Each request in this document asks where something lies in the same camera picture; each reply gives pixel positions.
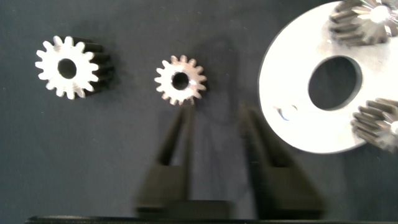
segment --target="black surface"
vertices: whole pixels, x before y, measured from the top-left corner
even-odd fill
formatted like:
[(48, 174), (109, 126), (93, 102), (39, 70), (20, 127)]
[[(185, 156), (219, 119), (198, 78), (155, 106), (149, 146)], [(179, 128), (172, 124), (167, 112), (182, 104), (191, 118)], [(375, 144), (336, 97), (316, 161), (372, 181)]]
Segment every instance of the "black surface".
[[(254, 218), (238, 103), (258, 104), (269, 44), (323, 2), (0, 1), (0, 223), (134, 216), (139, 184), (178, 110), (155, 91), (155, 69), (181, 54), (205, 68), (211, 90), (197, 104), (190, 198), (231, 201), (235, 218)], [(35, 52), (54, 35), (104, 45), (113, 90), (75, 101), (46, 90)], [(326, 197), (324, 218), (398, 220), (397, 155), (371, 146), (289, 150)]]

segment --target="metal gear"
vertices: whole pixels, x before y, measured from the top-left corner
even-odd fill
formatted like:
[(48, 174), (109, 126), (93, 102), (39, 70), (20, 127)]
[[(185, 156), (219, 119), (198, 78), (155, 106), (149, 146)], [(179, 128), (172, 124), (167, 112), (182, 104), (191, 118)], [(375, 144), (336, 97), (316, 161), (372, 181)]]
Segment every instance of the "metal gear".
[(345, 0), (330, 20), (332, 37), (342, 44), (385, 43), (398, 35), (398, 0)]
[(46, 87), (49, 90), (57, 89), (57, 96), (62, 97), (67, 93), (69, 99), (75, 99), (75, 93), (81, 98), (85, 97), (84, 90), (93, 92), (97, 83), (109, 80), (109, 55), (101, 53), (103, 47), (93, 44), (90, 40), (55, 36), (53, 44), (48, 41), (43, 43), (46, 52), (38, 50), (37, 55), (42, 59), (36, 62), (36, 67), (43, 72), (39, 74), (41, 80), (48, 80)]
[(398, 102), (378, 98), (367, 101), (354, 113), (353, 131), (358, 137), (383, 150), (398, 150)]
[(203, 71), (201, 66), (197, 66), (195, 59), (187, 61), (187, 56), (182, 55), (180, 60), (176, 56), (171, 57), (171, 63), (163, 61), (164, 69), (157, 68), (156, 72), (160, 77), (155, 78), (155, 82), (160, 83), (156, 88), (159, 92), (164, 92), (162, 98), (168, 100), (175, 105), (176, 102), (181, 105), (184, 100), (192, 100), (193, 97), (201, 98), (199, 91), (206, 90), (201, 83), (206, 81), (204, 75), (200, 75)]

